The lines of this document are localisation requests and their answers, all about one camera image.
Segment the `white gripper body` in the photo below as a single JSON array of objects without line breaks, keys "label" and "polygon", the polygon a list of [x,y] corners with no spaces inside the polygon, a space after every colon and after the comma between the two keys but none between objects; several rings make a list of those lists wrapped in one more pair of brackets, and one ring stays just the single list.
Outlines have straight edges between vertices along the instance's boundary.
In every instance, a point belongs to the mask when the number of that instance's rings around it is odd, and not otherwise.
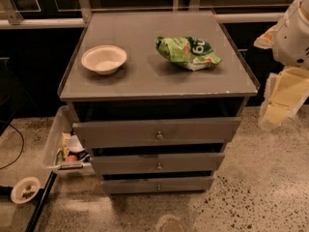
[{"label": "white gripper body", "polygon": [[272,52],[285,66],[309,68],[309,0],[294,0],[278,20]]}]

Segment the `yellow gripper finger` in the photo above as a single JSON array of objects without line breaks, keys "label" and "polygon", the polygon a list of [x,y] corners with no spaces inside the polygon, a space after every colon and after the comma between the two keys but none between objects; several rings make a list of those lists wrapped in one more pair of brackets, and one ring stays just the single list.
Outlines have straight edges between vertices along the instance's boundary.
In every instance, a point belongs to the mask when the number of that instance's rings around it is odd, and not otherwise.
[{"label": "yellow gripper finger", "polygon": [[270,27],[265,31],[264,34],[262,34],[255,40],[254,45],[261,49],[272,48],[274,32],[275,32],[275,26]]},{"label": "yellow gripper finger", "polygon": [[285,67],[280,73],[271,73],[260,109],[260,126],[279,127],[297,114],[308,97],[308,70]]}]

